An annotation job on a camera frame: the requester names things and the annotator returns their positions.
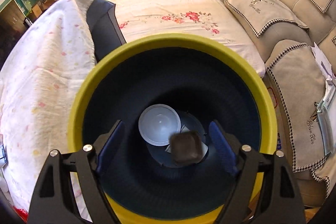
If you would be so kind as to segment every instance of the silver screw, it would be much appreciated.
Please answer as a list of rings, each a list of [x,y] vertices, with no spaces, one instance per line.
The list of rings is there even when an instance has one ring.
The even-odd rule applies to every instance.
[[[243,149],[245,152],[250,152],[252,150],[251,146],[248,144],[244,144],[241,149]]]
[[[275,155],[277,155],[279,158],[282,158],[285,154],[281,150],[278,150],[275,152]]]
[[[89,152],[89,151],[91,151],[91,150],[92,150],[92,145],[91,145],[91,144],[86,144],[86,145],[84,145],[84,146],[83,146],[83,150],[84,150],[85,152]]]
[[[55,157],[58,154],[57,150],[51,150],[50,151],[50,156]]]

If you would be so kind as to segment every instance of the bucket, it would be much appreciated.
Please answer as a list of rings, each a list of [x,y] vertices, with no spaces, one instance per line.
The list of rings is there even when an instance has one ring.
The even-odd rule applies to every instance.
[[[262,80],[238,54],[211,39],[161,34],[125,44],[88,74],[74,100],[70,151],[93,143],[117,119],[125,140],[100,183],[124,224],[213,223],[232,186],[211,143],[207,156],[183,168],[160,166],[138,130],[150,105],[189,112],[205,130],[216,119],[261,153],[274,153],[277,121]],[[261,189],[258,174],[251,199]]]

